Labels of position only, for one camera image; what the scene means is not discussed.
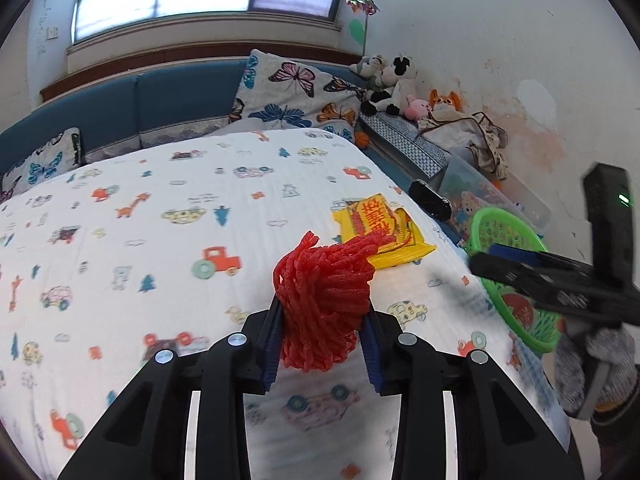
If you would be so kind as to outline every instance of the red licorice candy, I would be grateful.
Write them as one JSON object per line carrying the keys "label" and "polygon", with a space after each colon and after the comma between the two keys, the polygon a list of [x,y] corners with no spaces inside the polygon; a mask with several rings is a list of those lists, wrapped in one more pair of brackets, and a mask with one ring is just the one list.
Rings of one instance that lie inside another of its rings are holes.
{"label": "red licorice candy", "polygon": [[280,357],[304,372],[325,372],[355,348],[375,272],[367,258],[396,238],[380,230],[332,246],[314,247],[318,240],[308,231],[273,269],[284,315]]}

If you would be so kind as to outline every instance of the gray glove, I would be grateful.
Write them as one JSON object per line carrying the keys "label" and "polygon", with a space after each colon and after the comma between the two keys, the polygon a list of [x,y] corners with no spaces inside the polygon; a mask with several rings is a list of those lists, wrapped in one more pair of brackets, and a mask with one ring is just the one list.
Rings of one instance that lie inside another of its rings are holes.
{"label": "gray glove", "polygon": [[[626,402],[636,387],[636,342],[625,328],[603,328],[594,335],[587,335],[586,349],[592,357],[611,364],[595,411],[614,410]],[[558,400],[567,413],[576,413],[584,403],[584,371],[574,342],[564,333],[556,347],[555,358]]]}

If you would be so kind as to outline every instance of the teddy bear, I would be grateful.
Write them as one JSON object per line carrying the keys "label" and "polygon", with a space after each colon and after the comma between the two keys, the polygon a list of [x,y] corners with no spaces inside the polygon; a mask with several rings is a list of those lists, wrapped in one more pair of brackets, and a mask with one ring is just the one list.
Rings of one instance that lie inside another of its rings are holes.
{"label": "teddy bear", "polygon": [[360,110],[367,116],[385,111],[399,115],[401,108],[408,107],[407,96],[415,94],[416,67],[410,57],[401,54],[376,76],[375,83],[384,90],[373,92]]}
{"label": "teddy bear", "polygon": [[471,219],[477,211],[484,206],[481,200],[477,198],[473,193],[463,191],[460,193],[460,208],[456,211],[453,219],[459,231],[462,231],[467,237],[469,236],[469,229],[471,228]]}
{"label": "teddy bear", "polygon": [[380,82],[380,74],[385,68],[386,59],[380,54],[364,56],[359,62],[349,65],[349,70],[366,81],[365,86],[369,95],[384,89],[378,86],[378,82]]}
{"label": "teddy bear", "polygon": [[415,95],[408,95],[406,97],[409,106],[402,109],[402,115],[404,115],[410,121],[417,121],[418,119],[425,119],[429,117],[431,113],[431,105],[424,99],[418,99]]}

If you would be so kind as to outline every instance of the bed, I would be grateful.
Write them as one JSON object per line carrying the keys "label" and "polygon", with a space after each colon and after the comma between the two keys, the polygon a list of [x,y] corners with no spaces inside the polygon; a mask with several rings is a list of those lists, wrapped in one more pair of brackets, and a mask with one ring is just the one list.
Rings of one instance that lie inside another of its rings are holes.
{"label": "bed", "polygon": [[[377,271],[374,307],[415,307],[404,330],[437,350],[484,348],[566,449],[568,419],[539,359],[510,335],[436,222],[348,140],[300,128],[129,153],[0,206],[0,418],[34,471],[55,478],[154,351],[202,351],[268,308],[277,261],[307,230],[336,243],[332,212],[376,193],[405,208],[437,249]],[[292,411],[292,396],[316,412]],[[191,418],[196,411],[194,396]],[[300,478],[300,462],[306,479],[391,476],[399,399],[375,394],[360,349],[324,374],[281,367],[245,412],[258,480]],[[450,399],[447,428],[456,478]]]}

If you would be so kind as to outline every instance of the yellow snack package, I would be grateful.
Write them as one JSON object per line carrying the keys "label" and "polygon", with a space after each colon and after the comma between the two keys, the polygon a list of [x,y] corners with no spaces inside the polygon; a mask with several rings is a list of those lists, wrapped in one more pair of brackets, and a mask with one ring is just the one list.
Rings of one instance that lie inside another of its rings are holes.
{"label": "yellow snack package", "polygon": [[334,219],[340,224],[343,242],[378,229],[396,236],[395,242],[380,247],[378,254],[369,257],[376,269],[419,260],[436,249],[435,245],[425,243],[406,211],[402,208],[393,211],[380,193],[348,203],[346,208],[334,212]]}

